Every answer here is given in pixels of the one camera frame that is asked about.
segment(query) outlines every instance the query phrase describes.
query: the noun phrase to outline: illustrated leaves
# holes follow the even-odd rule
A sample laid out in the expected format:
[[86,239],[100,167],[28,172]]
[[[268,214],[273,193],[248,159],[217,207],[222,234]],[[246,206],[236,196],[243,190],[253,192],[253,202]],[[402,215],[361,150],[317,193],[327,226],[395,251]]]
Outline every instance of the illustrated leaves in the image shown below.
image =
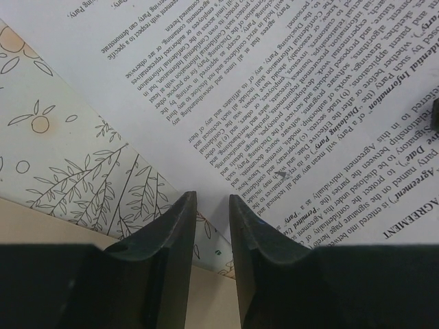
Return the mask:
[[155,196],[154,196],[154,190],[152,189],[152,187],[151,187],[149,184],[146,184],[146,187],[147,187],[147,189],[148,189],[148,192],[151,193],[151,198],[154,199],[154,198],[155,198]]
[[49,106],[43,111],[43,115],[49,114],[55,107],[56,105]]
[[154,213],[150,213],[143,221],[147,221],[149,219],[151,219],[154,216]]
[[131,188],[128,192],[131,193],[131,192],[134,192],[134,191],[140,190],[141,188],[143,188],[142,185],[140,185],[140,186],[135,186],[135,187]]
[[13,120],[11,120],[11,122],[8,123],[8,127],[10,125],[14,125],[14,124],[16,124],[18,122],[24,121],[24,120],[26,120],[26,119],[28,119],[30,117],[33,117],[33,116],[34,116],[33,114],[24,114],[24,115],[21,115],[21,116],[19,116],[17,118],[14,118]]
[[36,180],[38,180],[39,182],[45,183],[45,184],[52,184],[53,183],[50,180],[46,180],[45,178],[41,178],[41,177],[34,177]]
[[145,193],[145,197],[146,197],[146,200],[148,201],[148,203],[154,207],[153,197],[151,197],[151,195],[149,193]]
[[97,151],[95,153],[93,153],[96,156],[105,156],[106,154],[111,154],[113,153],[112,151],[110,151],[109,149],[104,149],[102,151]]
[[88,185],[87,185],[87,183],[86,183],[85,180],[82,180],[82,187],[84,187],[84,192],[87,193],[87,191],[88,191]]
[[161,207],[161,210],[168,210],[169,208],[171,208],[172,205],[171,204],[166,204],[163,207]]
[[112,197],[116,197],[116,195],[115,195],[115,190],[113,190],[111,186],[107,186],[107,189],[110,191]]
[[149,166],[149,167],[145,167],[145,168],[143,168],[142,170],[140,170],[140,171],[137,173],[136,177],[137,177],[137,176],[140,176],[142,173],[144,173],[145,171],[147,171],[149,168],[150,168],[150,166]]
[[93,174],[93,180],[99,175],[102,169],[102,164],[99,164],[99,166],[96,167],[95,173]]
[[66,119],[66,122],[67,122],[67,123],[68,123],[68,122],[74,122],[77,118],[78,118],[77,115],[71,115],[70,117],[68,117],[68,118]]
[[6,73],[10,72],[18,65],[19,62],[20,62],[19,56],[12,58],[8,62],[6,62],[6,64],[3,65],[3,67],[1,68],[1,71],[0,71],[0,74],[6,74]]
[[85,157],[85,169],[87,169],[88,165],[90,164],[90,154],[87,154],[87,156]]
[[61,184],[61,192],[64,192],[66,186],[67,186],[67,181],[65,180],[65,181],[62,182],[62,184]]
[[212,238],[211,226],[208,221],[204,222],[204,231],[206,231],[207,238],[210,240]]
[[195,256],[197,256],[198,259],[201,259],[200,258],[200,250],[198,249],[197,245],[193,246],[193,253],[195,254]]
[[51,77],[54,76],[54,74],[52,73],[52,70],[45,63],[35,60],[34,64],[36,65],[36,67],[38,67],[44,73],[50,75]]
[[34,114],[37,115],[39,110],[40,110],[40,100],[36,101],[34,105]]
[[76,186],[74,186],[74,187],[73,187],[73,190],[75,191],[75,194],[76,194],[79,198],[81,198],[81,192],[80,192],[79,188],[76,187]]
[[66,173],[64,170],[58,169],[58,168],[54,168],[54,167],[49,167],[50,170],[52,170],[54,173],[61,173],[63,175],[68,176],[69,174]]
[[60,203],[60,208],[61,208],[62,212],[64,213],[64,215],[67,215],[67,208],[62,202]]
[[146,206],[146,204],[142,205],[142,210],[144,210],[147,214],[150,213],[150,210],[148,209],[148,207]]
[[64,160],[66,160],[66,162],[67,162],[69,165],[71,165],[72,167],[75,167],[77,170],[82,171],[81,167],[78,166],[77,164],[75,164],[75,163],[73,163],[73,162],[71,162],[70,160],[67,160],[67,159],[64,159]]
[[41,204],[38,206],[39,208],[46,208],[46,209],[52,209],[54,206],[51,206],[49,204]]
[[73,196],[74,196],[73,189],[71,189],[69,192],[69,202],[71,202],[71,200],[73,200]]
[[30,193],[35,193],[35,194],[43,195],[40,191],[34,190],[34,189],[32,189],[32,188],[30,188],[30,189],[28,189],[28,190],[26,190],[26,191],[27,191],[27,192],[30,192]]
[[161,193],[161,192],[158,192],[158,195],[160,195],[160,197],[164,200],[164,201],[166,201],[166,202],[169,202],[169,200],[168,200],[168,198],[167,198],[167,196],[166,195],[164,195],[163,193]]

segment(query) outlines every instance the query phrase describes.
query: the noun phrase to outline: floral pattern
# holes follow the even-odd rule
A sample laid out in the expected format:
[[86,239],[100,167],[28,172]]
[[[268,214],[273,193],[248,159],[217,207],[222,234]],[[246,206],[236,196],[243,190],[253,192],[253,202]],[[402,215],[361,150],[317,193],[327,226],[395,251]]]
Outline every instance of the floral pattern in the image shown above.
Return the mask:
[[[0,21],[0,197],[123,239],[179,197]],[[198,214],[193,263],[233,277],[230,244]]]

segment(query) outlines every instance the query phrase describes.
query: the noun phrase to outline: beige surface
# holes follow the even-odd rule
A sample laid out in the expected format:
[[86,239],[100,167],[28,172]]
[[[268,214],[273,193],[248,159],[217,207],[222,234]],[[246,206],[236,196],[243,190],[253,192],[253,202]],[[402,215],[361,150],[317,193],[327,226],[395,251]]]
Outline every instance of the beige surface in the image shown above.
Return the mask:
[[[0,243],[94,243],[117,240],[0,199]],[[235,281],[192,267],[187,329],[239,329]]]

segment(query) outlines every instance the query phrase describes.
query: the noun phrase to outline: black object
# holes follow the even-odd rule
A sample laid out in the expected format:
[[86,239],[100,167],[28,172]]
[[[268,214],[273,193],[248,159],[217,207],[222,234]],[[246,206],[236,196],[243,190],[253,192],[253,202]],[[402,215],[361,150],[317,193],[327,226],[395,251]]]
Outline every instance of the black object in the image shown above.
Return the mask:
[[431,109],[431,130],[439,132],[439,99],[433,102],[433,108]]
[[0,328],[185,327],[196,194],[105,252],[0,246]]
[[230,231],[243,329],[439,328],[439,248],[293,242],[236,195]]

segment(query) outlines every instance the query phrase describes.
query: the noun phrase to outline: white paper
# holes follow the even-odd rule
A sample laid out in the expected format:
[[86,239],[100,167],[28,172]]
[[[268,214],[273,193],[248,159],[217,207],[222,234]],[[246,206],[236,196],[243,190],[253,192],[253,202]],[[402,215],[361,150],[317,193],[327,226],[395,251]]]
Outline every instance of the white paper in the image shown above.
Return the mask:
[[438,4],[0,0],[0,15],[226,236],[239,193],[313,247],[437,242]]
[[[158,218],[160,212],[180,197],[131,146],[124,147],[126,141],[120,134],[3,21],[0,21],[0,108],[0,197],[3,199],[122,239]],[[60,203],[64,196],[60,193],[63,182],[71,176],[71,171],[79,173],[66,159],[80,168],[89,159],[87,167],[91,169],[102,162],[96,160],[108,157],[111,152],[118,156],[119,165],[113,161],[115,157],[110,165],[107,159],[99,175],[95,179],[95,172],[85,176],[86,185],[80,182],[77,190],[68,181],[64,192],[69,193],[65,203]],[[145,185],[148,174],[149,187]],[[98,198],[96,194],[103,182],[110,183],[111,190],[107,188],[106,198],[103,194]],[[86,206],[91,200],[95,205],[93,209],[88,207],[87,216]],[[230,244],[199,215],[193,263],[232,276],[232,258]]]

